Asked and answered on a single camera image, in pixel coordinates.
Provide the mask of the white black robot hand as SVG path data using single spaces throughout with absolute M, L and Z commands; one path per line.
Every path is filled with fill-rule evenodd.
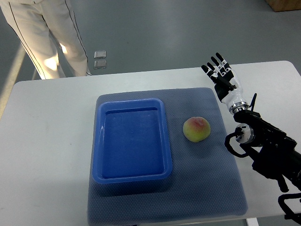
M 208 62 L 201 68 L 214 83 L 214 90 L 220 102 L 227 106 L 231 114 L 247 110 L 249 104 L 243 98 L 243 88 L 235 71 L 219 53 L 212 56 L 211 60 L 211 63 Z

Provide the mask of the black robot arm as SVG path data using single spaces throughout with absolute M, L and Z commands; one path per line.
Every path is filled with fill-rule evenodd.
M 227 150 L 238 158 L 250 157 L 252 168 L 265 178 L 276 180 L 280 191 L 278 204 L 285 213 L 285 219 L 301 222 L 301 215 L 294 213 L 286 200 L 300 199 L 301 194 L 289 194 L 288 179 L 295 187 L 301 187 L 301 155 L 295 150 L 296 141 L 272 124 L 261 118 L 253 110 L 256 98 L 251 105 L 235 103 L 230 113 L 239 123 L 235 131 L 225 138 Z

